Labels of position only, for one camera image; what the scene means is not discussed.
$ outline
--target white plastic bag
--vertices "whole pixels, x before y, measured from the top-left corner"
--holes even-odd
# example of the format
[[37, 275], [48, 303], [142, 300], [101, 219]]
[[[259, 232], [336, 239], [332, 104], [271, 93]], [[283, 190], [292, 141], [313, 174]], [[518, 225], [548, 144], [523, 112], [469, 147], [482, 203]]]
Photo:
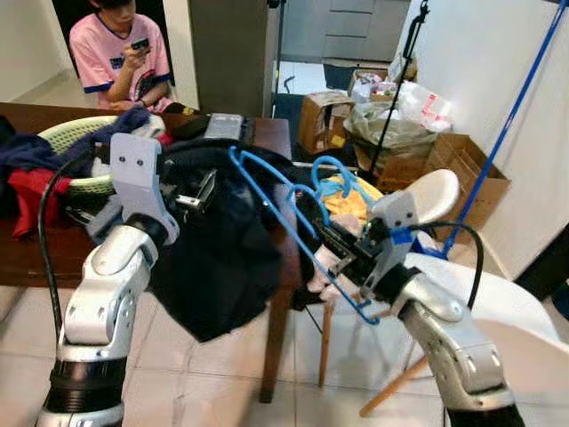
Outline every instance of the white plastic bag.
[[431, 132], [450, 132], [452, 104], [416, 83], [405, 82], [399, 94], [399, 115], [402, 120], [421, 125]]

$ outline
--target green laundry basket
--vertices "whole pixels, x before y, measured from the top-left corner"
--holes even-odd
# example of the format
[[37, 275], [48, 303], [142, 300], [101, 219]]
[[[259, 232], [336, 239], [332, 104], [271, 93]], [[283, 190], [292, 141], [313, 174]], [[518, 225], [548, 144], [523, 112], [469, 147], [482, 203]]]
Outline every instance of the green laundry basket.
[[[61, 154], [78, 139], [101, 129], [101, 127], [113, 124], [115, 120], [116, 116], [80, 118], [51, 127], [38, 136], [47, 140], [57, 154]], [[95, 178], [72, 180], [69, 184], [68, 194], [71, 197], [88, 194], [107, 195], [113, 191], [113, 177], [108, 174]]]

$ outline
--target wooden table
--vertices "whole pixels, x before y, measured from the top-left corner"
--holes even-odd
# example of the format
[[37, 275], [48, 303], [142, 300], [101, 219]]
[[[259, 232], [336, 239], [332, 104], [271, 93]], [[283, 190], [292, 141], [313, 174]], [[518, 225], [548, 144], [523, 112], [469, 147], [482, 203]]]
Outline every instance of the wooden table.
[[[0, 116], [6, 116], [18, 132], [40, 133], [54, 125], [84, 117], [115, 115], [114, 111], [99, 109], [75, 109], [22, 104], [0, 103]], [[172, 129], [191, 118], [178, 114], [162, 115], [166, 127]], [[288, 122], [258, 118], [255, 120], [254, 145], [270, 149], [291, 158]], [[290, 209], [285, 208], [286, 190], [276, 188], [276, 201], [284, 216], [296, 224]], [[21, 242], [12, 241], [16, 218], [0, 218], [0, 278], [7, 286], [47, 286], [44, 264], [36, 237]], [[51, 229], [47, 231], [50, 252], [58, 284], [61, 287], [77, 287], [81, 279], [81, 266], [93, 249], [92, 241], [80, 227]], [[293, 290], [301, 282], [298, 248], [285, 231], [277, 228], [273, 238], [283, 256], [280, 285], [270, 306], [265, 367], [260, 391], [260, 401], [273, 399], [276, 374], [281, 360], [287, 314]]]

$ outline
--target table leg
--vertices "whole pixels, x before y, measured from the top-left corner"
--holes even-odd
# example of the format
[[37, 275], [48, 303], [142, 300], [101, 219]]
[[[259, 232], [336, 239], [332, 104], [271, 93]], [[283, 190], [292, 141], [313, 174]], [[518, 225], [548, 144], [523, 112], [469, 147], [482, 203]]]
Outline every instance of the table leg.
[[275, 392], [276, 376], [280, 366], [285, 339], [286, 320], [288, 310], [291, 307], [291, 289], [280, 288], [276, 291], [275, 298], [270, 305], [270, 317], [268, 321], [268, 339], [265, 349], [265, 368], [260, 386], [260, 403], [270, 403]]

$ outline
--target young man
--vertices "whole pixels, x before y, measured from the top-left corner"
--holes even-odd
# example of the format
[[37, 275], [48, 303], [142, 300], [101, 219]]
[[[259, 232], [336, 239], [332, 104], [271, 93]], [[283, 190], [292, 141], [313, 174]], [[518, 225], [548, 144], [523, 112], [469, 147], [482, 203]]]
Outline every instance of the young man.
[[[170, 68], [160, 28], [136, 13], [135, 0], [89, 0], [95, 13], [80, 20], [69, 37], [86, 93], [97, 93], [100, 109], [178, 111], [168, 98]], [[148, 39], [138, 50], [132, 43]]]

